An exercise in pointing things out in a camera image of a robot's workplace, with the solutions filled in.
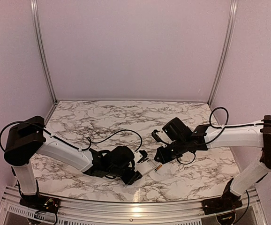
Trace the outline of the white remote control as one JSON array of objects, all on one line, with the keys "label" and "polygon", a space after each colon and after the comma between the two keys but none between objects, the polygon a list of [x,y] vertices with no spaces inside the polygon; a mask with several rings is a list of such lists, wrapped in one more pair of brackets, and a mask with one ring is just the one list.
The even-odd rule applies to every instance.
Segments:
[{"label": "white remote control", "polygon": [[150,173],[151,171],[153,171],[157,165],[151,164],[149,162],[147,162],[148,159],[140,164],[135,164],[135,169],[137,171],[139,171],[142,176],[145,176],[146,174]]}]

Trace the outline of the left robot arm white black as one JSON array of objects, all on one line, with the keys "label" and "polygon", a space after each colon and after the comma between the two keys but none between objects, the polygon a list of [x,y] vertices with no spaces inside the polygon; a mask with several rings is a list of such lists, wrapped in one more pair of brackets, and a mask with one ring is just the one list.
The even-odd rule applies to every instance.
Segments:
[{"label": "left robot arm white black", "polygon": [[147,158],[144,150],[131,150],[127,146],[100,151],[91,147],[83,149],[48,131],[41,116],[11,122],[2,132],[6,129],[9,130],[7,142],[1,146],[4,159],[15,172],[22,198],[35,209],[43,207],[45,199],[39,194],[30,162],[34,154],[66,163],[88,176],[120,178],[126,185],[132,185],[143,176],[138,168]]}]

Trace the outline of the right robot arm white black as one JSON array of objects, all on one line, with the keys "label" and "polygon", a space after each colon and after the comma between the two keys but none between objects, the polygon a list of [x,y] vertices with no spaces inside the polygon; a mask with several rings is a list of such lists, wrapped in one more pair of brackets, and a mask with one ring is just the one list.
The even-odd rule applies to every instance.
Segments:
[{"label": "right robot arm white black", "polygon": [[157,148],[154,160],[161,164],[171,162],[184,153],[220,147],[256,147],[261,154],[240,174],[228,182],[218,199],[222,210],[229,209],[245,191],[271,172],[271,115],[249,124],[220,126],[211,124],[187,127],[179,118],[169,121],[163,132],[171,143]]}]

